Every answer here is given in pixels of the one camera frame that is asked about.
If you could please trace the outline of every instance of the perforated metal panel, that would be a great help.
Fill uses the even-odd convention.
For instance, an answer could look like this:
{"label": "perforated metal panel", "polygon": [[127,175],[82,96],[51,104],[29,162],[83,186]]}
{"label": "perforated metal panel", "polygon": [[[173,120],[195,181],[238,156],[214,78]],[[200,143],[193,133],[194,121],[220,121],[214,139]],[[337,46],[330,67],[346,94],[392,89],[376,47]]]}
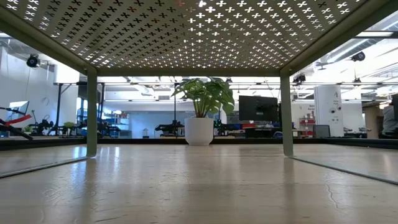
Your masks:
{"label": "perforated metal panel", "polygon": [[279,69],[365,0],[1,0],[97,68]]}

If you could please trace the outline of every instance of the perforated metal shelf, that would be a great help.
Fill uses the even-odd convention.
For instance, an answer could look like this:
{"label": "perforated metal shelf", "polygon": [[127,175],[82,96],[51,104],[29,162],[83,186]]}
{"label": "perforated metal shelf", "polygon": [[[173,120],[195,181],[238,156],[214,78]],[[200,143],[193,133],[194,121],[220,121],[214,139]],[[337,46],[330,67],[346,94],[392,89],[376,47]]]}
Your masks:
{"label": "perforated metal shelf", "polygon": [[0,0],[96,68],[280,69],[365,0]]}

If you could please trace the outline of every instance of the monstera plant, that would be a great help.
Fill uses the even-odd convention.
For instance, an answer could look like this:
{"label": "monstera plant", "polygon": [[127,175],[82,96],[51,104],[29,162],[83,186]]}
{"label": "monstera plant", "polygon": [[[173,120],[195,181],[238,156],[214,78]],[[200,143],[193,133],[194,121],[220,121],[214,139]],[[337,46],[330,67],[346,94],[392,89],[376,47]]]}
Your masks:
{"label": "monstera plant", "polygon": [[182,99],[192,100],[197,118],[206,118],[223,108],[226,114],[234,110],[235,102],[229,84],[220,78],[209,77],[209,82],[199,78],[181,82],[172,96],[183,93]]}
{"label": "monstera plant", "polygon": [[193,101],[196,118],[185,119],[185,140],[190,145],[206,146],[213,140],[213,119],[207,118],[208,113],[215,114],[220,108],[226,114],[234,110],[229,84],[220,78],[208,78],[208,82],[199,78],[185,80],[176,86],[172,95],[183,93],[182,99]]}

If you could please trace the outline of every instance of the person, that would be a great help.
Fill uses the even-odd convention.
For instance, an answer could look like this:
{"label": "person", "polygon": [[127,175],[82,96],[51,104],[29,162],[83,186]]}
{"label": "person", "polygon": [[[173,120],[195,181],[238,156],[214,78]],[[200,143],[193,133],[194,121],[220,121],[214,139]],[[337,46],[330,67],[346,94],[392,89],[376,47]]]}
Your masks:
{"label": "person", "polygon": [[390,103],[389,106],[383,109],[383,115],[382,138],[398,138],[398,133],[394,134],[396,132],[396,128],[398,128],[398,121],[395,119],[393,103]]}

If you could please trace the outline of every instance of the white planter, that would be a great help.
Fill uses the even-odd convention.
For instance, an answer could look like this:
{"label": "white planter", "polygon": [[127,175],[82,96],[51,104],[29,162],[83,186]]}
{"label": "white planter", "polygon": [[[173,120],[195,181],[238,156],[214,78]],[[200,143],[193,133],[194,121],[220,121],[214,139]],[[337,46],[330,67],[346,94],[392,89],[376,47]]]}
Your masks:
{"label": "white planter", "polygon": [[213,140],[213,119],[186,118],[185,140],[191,146],[208,146]]}

